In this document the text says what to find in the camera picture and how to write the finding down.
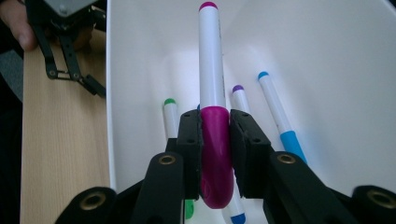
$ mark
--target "wooden table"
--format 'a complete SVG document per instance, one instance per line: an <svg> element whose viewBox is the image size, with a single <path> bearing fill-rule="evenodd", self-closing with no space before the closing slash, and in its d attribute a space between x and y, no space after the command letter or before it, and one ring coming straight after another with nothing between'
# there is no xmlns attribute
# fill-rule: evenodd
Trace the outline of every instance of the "wooden table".
<svg viewBox="0 0 396 224"><path fill-rule="evenodd" d="M52 46L66 70L59 46ZM78 51L82 75L106 85L106 34ZM21 223L54 223L78 193L109 186L106 99L47 78L39 48L24 55Z"/></svg>

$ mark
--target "magenta marker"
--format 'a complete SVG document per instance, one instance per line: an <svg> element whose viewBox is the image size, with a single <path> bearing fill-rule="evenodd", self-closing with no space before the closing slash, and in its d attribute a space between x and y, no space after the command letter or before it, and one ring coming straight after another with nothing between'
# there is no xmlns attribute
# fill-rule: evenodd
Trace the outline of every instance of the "magenta marker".
<svg viewBox="0 0 396 224"><path fill-rule="evenodd" d="M203 199L210 208L224 208L233 196L229 112L225 108L219 11L212 2L199 9L200 107Z"/></svg>

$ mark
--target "white container wall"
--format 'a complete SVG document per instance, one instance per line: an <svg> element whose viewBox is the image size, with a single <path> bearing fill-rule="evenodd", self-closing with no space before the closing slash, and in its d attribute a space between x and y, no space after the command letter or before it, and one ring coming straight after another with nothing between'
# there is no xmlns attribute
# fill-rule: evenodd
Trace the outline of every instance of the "white container wall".
<svg viewBox="0 0 396 224"><path fill-rule="evenodd" d="M111 185L144 178L166 146L163 101L199 102L198 9L204 1L109 1L107 124ZM251 115L284 150L258 74L271 75L308 165L350 196L396 192L396 10L386 0L228 0L219 8L226 104L245 88ZM248 223L262 201L243 200ZM224 223L202 200L186 223Z"/></svg>

